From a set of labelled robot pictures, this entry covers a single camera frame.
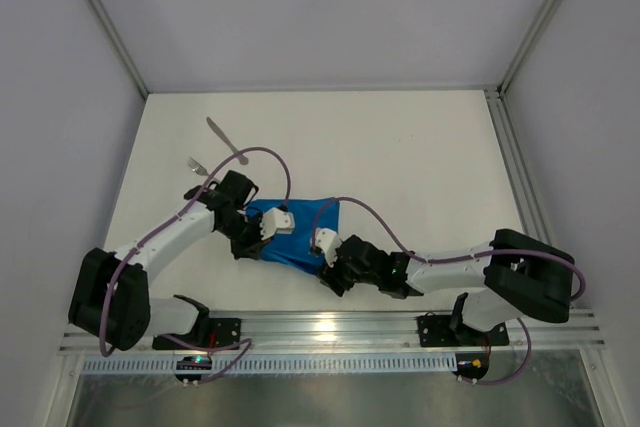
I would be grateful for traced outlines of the silver fork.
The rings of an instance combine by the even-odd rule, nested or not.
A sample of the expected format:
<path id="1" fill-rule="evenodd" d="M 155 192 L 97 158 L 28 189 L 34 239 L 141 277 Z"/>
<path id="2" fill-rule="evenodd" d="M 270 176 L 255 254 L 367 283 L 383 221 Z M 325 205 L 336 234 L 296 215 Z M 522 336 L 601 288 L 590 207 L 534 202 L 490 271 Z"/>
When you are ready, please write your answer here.
<path id="1" fill-rule="evenodd" d="M 187 158 L 187 165 L 190 170 L 198 176 L 208 177 L 210 175 L 209 171 L 192 157 Z"/>

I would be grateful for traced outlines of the blue cloth napkin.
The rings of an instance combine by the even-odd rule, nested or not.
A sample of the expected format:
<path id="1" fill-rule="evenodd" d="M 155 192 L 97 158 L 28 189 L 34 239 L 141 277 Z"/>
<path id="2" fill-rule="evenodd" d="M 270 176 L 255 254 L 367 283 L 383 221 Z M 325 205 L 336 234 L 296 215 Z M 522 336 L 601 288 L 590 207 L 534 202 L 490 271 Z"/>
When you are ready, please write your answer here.
<path id="1" fill-rule="evenodd" d="M 277 234 L 258 254 L 258 260 L 287 265 L 315 276 L 324 260 L 323 257 L 311 252 L 314 219 L 321 207 L 332 199 L 290 200 L 288 209 L 293 213 L 295 221 L 293 232 L 291 234 Z M 277 199 L 258 199 L 248 204 L 247 213 L 253 219 L 273 207 L 280 206 L 281 202 Z M 339 203 L 334 203 L 323 211 L 318 222 L 318 228 L 328 228 L 337 232 L 339 217 L 340 205 Z"/>

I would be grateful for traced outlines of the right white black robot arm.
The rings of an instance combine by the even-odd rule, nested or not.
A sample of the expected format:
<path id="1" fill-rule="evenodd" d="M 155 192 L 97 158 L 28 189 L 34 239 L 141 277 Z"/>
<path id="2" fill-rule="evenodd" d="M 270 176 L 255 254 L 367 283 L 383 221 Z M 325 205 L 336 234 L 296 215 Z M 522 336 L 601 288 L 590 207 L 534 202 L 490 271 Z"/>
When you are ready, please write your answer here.
<path id="1" fill-rule="evenodd" d="M 395 299 L 457 290 L 450 313 L 418 317 L 424 347 L 504 346 L 506 322 L 527 316 L 565 323 L 584 290 L 570 255 L 511 229 L 460 253 L 418 254 L 385 252 L 356 235 L 341 239 L 318 228 L 311 250 L 324 258 L 319 280 L 338 296 L 359 283 Z"/>

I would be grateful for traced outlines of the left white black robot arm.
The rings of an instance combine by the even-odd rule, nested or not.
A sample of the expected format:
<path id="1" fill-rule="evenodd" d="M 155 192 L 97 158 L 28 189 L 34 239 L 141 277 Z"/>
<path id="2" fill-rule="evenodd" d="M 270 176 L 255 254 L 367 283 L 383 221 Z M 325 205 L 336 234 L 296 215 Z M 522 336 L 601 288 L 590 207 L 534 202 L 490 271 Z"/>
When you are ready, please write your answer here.
<path id="1" fill-rule="evenodd" d="M 195 186 L 172 217 L 139 240 L 114 251 L 90 250 L 83 258 L 68 311 L 69 322 L 101 340 L 105 354 L 126 351 L 153 337 L 158 350 L 210 348 L 210 310 L 185 295 L 155 299 L 150 286 L 195 242 L 219 233 L 236 258 L 257 258 L 268 238 L 260 219 L 245 208 L 259 188 L 229 171 L 222 180 Z"/>

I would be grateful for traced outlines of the silver table knife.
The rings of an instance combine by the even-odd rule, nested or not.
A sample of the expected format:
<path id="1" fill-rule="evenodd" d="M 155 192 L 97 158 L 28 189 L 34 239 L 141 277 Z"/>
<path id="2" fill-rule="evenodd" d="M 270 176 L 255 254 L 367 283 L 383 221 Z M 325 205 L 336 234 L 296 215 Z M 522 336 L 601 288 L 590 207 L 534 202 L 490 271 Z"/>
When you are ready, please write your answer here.
<path id="1" fill-rule="evenodd" d="M 209 129 L 236 155 L 236 159 L 240 165 L 246 166 L 249 164 L 248 158 L 239 152 L 239 149 L 229 139 L 224 130 L 211 117 L 206 117 L 206 123 Z"/>

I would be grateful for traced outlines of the right black controller board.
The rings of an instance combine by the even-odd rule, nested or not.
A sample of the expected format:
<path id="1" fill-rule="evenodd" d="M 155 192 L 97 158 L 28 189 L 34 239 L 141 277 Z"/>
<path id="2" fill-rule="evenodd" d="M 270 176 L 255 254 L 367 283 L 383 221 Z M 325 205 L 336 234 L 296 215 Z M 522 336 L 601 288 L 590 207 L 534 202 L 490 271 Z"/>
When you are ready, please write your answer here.
<path id="1" fill-rule="evenodd" d="M 479 383 L 487 374 L 490 362 L 476 356 L 457 356 L 453 375 L 458 381 Z"/>

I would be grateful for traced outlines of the black controller board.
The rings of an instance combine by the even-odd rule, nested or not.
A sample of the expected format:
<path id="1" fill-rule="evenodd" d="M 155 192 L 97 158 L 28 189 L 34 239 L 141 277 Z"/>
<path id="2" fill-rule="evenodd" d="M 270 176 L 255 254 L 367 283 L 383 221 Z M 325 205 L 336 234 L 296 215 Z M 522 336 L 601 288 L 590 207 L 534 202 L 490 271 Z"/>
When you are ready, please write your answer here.
<path id="1" fill-rule="evenodd" d="M 199 383 L 212 371 L 212 359 L 198 354 L 186 356 L 176 362 L 174 375 L 181 383 Z"/>
<path id="2" fill-rule="evenodd" d="M 476 356 L 457 356 L 453 375 L 458 381 L 479 383 L 487 374 L 490 362 Z"/>

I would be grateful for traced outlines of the left black controller board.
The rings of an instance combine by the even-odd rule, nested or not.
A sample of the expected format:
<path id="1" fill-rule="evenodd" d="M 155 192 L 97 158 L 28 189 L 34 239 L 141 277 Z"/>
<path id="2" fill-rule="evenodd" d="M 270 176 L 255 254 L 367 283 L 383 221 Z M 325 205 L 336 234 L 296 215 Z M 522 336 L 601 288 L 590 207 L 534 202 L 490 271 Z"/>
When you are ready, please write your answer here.
<path id="1" fill-rule="evenodd" d="M 212 359 L 198 354 L 186 356 L 176 362 L 174 375 L 181 383 L 199 383 L 212 371 Z"/>

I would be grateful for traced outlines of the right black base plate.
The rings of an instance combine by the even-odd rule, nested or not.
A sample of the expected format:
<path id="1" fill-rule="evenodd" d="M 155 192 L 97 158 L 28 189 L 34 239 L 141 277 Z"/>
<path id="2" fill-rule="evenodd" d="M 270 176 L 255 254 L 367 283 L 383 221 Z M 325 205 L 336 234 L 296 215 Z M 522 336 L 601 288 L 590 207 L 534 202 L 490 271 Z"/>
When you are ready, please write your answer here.
<path id="1" fill-rule="evenodd" d="M 504 323 L 489 331 L 479 331 L 466 326 L 459 316 L 426 313 L 416 318 L 421 347 L 493 347 L 510 344 Z"/>

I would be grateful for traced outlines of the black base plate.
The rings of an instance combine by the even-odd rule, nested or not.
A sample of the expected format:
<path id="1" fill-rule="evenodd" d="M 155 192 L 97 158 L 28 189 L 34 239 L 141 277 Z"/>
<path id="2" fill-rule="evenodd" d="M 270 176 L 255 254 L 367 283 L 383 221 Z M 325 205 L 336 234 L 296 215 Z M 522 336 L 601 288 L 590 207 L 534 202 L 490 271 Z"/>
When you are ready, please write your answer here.
<path id="1" fill-rule="evenodd" d="M 421 347 L 493 347 L 510 344 L 504 323 L 489 331 L 479 331 L 466 326 L 459 316 L 426 313 L 416 318 Z"/>
<path id="2" fill-rule="evenodd" d="M 242 320 L 240 318 L 211 318 L 198 320 L 187 334 L 166 334 L 155 337 L 152 349 L 200 350 L 219 352 L 223 349 L 237 350 L 241 337 Z"/>

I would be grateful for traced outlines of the aluminium front rail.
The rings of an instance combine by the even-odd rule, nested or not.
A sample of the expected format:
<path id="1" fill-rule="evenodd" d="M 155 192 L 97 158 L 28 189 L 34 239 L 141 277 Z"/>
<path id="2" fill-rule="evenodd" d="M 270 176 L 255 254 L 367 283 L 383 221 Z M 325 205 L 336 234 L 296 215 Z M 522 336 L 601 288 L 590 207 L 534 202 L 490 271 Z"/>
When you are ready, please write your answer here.
<path id="1" fill-rule="evenodd" d="M 418 325 L 420 311 L 378 312 L 224 312 L 214 318 L 238 318 L 242 338 L 251 338 L 257 352 L 395 352 L 418 351 L 428 327 Z M 564 324 L 531 318 L 510 320 L 499 329 L 509 347 L 524 349 L 526 340 L 537 350 L 602 349 L 605 347 L 594 313 L 574 310 Z"/>

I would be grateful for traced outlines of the aluminium rail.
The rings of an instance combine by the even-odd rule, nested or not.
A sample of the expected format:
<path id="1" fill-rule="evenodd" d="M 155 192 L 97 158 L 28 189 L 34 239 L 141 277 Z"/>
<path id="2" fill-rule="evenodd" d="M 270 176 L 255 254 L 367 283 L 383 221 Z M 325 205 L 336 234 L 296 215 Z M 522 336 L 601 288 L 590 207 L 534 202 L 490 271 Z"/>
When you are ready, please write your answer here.
<path id="1" fill-rule="evenodd" d="M 507 177 L 524 233 L 551 244 L 552 236 L 510 118 L 505 97 L 497 88 L 484 91 Z"/>
<path id="2" fill-rule="evenodd" d="M 224 312 L 214 318 L 238 318 L 242 338 L 251 338 L 257 352 L 395 352 L 418 351 L 428 327 L 418 325 L 420 311 L 378 312 Z M 594 313 L 574 310 L 564 324 L 531 318 L 510 320 L 499 329 L 509 347 L 524 349 L 526 340 L 537 350 L 602 349 L 605 347 Z"/>

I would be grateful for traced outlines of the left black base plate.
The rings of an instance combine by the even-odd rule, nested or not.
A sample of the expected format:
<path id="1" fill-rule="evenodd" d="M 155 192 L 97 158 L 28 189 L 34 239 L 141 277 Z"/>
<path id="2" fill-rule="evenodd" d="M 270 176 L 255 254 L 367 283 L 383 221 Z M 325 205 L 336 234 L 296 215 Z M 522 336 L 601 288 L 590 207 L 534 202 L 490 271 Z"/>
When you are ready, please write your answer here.
<path id="1" fill-rule="evenodd" d="M 211 318 L 198 320 L 187 334 L 166 334 L 155 337 L 152 349 L 200 350 L 219 352 L 223 349 L 237 350 L 241 337 L 242 320 L 240 318 Z"/>

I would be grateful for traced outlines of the right side aluminium rail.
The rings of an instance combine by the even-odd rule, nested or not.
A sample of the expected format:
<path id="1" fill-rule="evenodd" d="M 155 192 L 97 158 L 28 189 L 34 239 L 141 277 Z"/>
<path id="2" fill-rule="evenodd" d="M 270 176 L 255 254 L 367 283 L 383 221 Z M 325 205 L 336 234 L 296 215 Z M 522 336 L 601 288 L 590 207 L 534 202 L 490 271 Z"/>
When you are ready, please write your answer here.
<path id="1" fill-rule="evenodd" d="M 524 233 L 551 244 L 552 236 L 510 118 L 505 97 L 497 88 L 484 91 L 507 177 Z"/>

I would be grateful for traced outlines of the left aluminium frame post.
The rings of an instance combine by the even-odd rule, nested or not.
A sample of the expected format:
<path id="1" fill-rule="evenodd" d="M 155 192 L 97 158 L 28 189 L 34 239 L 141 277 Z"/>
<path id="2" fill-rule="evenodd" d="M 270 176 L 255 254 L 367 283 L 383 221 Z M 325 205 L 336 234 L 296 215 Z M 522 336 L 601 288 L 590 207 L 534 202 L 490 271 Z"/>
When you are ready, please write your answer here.
<path id="1" fill-rule="evenodd" d="M 104 2 L 102 0 L 85 0 L 85 2 L 140 97 L 143 100 L 147 100 L 150 90 L 115 23 L 111 19 Z"/>

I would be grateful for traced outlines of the aluminium frame post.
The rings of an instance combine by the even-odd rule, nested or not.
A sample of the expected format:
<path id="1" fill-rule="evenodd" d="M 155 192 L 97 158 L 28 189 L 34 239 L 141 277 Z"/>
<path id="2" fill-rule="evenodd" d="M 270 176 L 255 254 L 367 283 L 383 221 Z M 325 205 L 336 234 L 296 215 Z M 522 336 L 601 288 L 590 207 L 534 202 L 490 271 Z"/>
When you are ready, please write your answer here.
<path id="1" fill-rule="evenodd" d="M 505 96 L 514 85 L 562 2 L 563 0 L 542 1 L 497 88 L 501 96 Z"/>
<path id="2" fill-rule="evenodd" d="M 115 23 L 111 19 L 104 2 L 102 0 L 85 0 L 85 2 L 140 97 L 143 100 L 147 100 L 150 90 Z"/>

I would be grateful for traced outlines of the right aluminium frame post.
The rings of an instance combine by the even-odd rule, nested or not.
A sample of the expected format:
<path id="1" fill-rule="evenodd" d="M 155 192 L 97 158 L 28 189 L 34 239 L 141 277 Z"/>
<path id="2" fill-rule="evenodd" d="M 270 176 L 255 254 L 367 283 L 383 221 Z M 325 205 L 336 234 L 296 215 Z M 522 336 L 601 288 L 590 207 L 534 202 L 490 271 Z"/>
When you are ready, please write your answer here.
<path id="1" fill-rule="evenodd" d="M 505 96 L 514 85 L 562 2 L 563 0 L 542 1 L 497 88 L 501 96 Z"/>

